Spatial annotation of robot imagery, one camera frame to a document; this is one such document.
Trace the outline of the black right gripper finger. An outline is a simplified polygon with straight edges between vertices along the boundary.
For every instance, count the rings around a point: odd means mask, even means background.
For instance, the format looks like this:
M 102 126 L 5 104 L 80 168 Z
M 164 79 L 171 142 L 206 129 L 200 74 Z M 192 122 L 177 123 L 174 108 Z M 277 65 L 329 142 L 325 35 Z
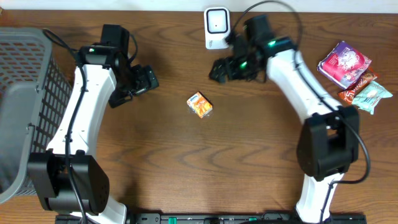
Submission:
M 213 71 L 227 71 L 229 70 L 229 57 L 219 58 L 213 63 Z
M 227 77 L 228 77 L 228 73 L 224 70 L 212 70 L 209 73 L 209 78 L 218 83 L 226 83 Z

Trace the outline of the small orange snack packet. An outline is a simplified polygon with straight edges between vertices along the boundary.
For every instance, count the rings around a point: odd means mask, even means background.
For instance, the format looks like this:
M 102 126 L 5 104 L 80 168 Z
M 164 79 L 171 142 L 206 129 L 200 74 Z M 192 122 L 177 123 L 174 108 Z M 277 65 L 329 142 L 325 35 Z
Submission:
M 200 117 L 203 118 L 212 110 L 212 104 L 198 91 L 187 100 L 187 105 Z

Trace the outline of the purple red snack packet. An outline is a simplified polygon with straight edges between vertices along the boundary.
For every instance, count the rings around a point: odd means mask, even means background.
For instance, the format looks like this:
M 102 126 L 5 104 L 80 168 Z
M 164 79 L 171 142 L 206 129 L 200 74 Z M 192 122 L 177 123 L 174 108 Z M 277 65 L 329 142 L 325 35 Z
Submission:
M 345 90 L 358 81 L 371 62 L 369 57 L 342 40 L 319 62 L 317 70 Z

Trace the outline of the red chocolate bar wrapper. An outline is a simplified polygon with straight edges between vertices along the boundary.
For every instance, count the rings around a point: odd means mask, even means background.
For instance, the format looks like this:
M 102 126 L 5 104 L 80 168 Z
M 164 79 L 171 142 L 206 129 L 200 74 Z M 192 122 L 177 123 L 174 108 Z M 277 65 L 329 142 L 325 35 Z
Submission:
M 367 87 L 372 81 L 377 79 L 379 75 L 373 70 L 366 70 L 357 80 L 356 83 L 351 85 L 348 89 L 338 93 L 338 96 L 348 103 L 352 104 L 355 96 L 359 94 L 361 90 Z

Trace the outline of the teal snack packet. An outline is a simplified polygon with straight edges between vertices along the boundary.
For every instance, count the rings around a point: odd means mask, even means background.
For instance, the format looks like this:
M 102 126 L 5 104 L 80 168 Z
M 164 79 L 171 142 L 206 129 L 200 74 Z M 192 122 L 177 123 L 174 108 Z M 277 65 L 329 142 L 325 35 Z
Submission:
M 358 93 L 352 104 L 359 107 L 359 109 L 374 114 L 374 109 L 382 98 L 391 98 L 393 96 L 382 85 L 375 81 L 371 81 L 369 85 Z

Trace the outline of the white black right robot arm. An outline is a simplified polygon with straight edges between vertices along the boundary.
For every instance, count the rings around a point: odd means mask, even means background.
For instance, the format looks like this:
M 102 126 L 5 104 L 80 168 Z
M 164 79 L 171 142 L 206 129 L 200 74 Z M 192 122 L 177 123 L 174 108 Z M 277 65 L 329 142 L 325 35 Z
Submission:
M 233 54 L 216 60 L 209 77 L 224 83 L 264 72 L 280 88 L 302 123 L 296 153 L 304 182 L 296 221 L 333 223 L 336 187 L 348 183 L 344 175 L 358 160 L 358 111 L 329 95 L 303 61 L 299 43 L 276 37 L 266 16 L 247 20 L 244 30 L 245 35 L 231 30 L 224 38 Z

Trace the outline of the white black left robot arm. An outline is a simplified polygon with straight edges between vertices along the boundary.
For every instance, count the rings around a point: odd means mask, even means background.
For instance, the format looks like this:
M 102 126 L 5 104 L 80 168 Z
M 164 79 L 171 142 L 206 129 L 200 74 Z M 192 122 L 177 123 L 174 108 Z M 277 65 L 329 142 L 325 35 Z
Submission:
M 75 223 L 129 223 L 127 206 L 109 194 L 109 178 L 96 161 L 107 106 L 115 108 L 159 86 L 151 66 L 131 65 L 124 47 L 91 45 L 75 54 L 72 95 L 45 152 L 27 163 L 44 210 Z

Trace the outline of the white barcode scanner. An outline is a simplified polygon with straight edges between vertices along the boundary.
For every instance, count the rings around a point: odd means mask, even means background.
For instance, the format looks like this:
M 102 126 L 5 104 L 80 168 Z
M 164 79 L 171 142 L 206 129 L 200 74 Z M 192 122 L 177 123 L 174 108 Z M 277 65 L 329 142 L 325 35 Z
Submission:
M 230 14 L 225 7 L 209 7 L 204 13 L 205 47 L 208 50 L 227 49 L 225 38 L 231 32 Z

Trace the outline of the grey plastic basket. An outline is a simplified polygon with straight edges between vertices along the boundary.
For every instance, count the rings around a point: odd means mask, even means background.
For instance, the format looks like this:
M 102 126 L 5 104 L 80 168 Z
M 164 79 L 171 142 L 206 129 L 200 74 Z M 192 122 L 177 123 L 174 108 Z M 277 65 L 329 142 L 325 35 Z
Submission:
M 1 28 L 1 202 L 33 195 L 27 161 L 44 152 L 65 113 L 72 87 L 40 29 Z

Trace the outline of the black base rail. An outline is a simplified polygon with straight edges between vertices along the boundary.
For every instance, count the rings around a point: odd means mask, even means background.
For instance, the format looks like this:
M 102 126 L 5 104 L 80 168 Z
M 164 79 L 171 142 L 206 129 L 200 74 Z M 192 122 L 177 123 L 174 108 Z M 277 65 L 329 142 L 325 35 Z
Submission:
M 158 213 L 135 214 L 134 224 L 240 224 L 240 223 L 303 223 L 296 214 L 270 212 L 262 215 L 165 215 Z

